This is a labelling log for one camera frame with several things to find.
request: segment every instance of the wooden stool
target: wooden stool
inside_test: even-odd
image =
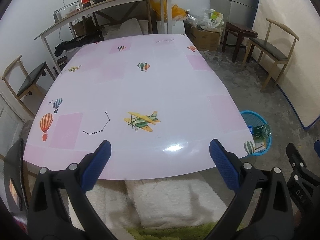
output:
[[[244,40],[244,38],[250,38],[250,37],[257,38],[258,37],[258,34],[255,31],[253,31],[252,29],[250,29],[244,25],[241,25],[238,23],[227,22],[226,31],[224,33],[222,52],[224,52],[226,49],[228,33],[231,33],[234,36],[238,37],[235,52],[233,53],[233,57],[232,57],[232,62],[236,62],[236,58],[238,56],[240,45],[241,45],[242,41]],[[252,52],[253,52],[253,49],[250,51],[248,61],[252,55]]]

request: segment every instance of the plastic bag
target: plastic bag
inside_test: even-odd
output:
[[[161,21],[161,4],[158,0],[150,1],[152,9],[157,13],[157,20]],[[184,9],[180,8],[178,5],[172,6],[172,20],[173,21],[183,21],[186,19],[187,13]],[[167,0],[164,0],[164,20],[167,21]]]
[[[192,27],[197,27],[199,23],[199,16],[193,14],[187,14],[186,19],[184,20],[186,24],[192,25]]]
[[[223,14],[212,9],[205,9],[204,17],[198,21],[198,26],[209,32],[220,32],[224,26]]]

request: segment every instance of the yellow plastic bag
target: yellow plastic bag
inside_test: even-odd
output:
[[[151,0],[150,1],[152,9],[157,13],[157,20],[161,21],[161,4],[160,1]],[[187,14],[184,9],[180,8],[178,5],[172,6],[172,20],[182,21],[186,18]],[[167,21],[167,0],[164,0],[164,20]]]

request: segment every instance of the yellow airplane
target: yellow airplane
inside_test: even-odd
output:
[[[148,126],[148,123],[151,123],[153,125],[156,125],[157,122],[160,122],[157,119],[157,114],[158,111],[154,111],[151,116],[148,115],[142,115],[139,113],[134,113],[134,112],[128,112],[131,114],[131,118],[124,118],[124,120],[129,123],[128,125],[132,126],[132,129],[138,131],[138,128],[143,129],[148,132],[152,132],[152,129]]]
[[[81,65],[79,67],[71,67],[69,68],[70,72],[75,72],[77,69],[79,69],[81,67]]]

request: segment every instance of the refrigerator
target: refrigerator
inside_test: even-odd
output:
[[[259,0],[210,0],[210,9],[224,14],[225,22],[239,23],[252,28]],[[228,35],[227,44],[236,44],[236,37]]]

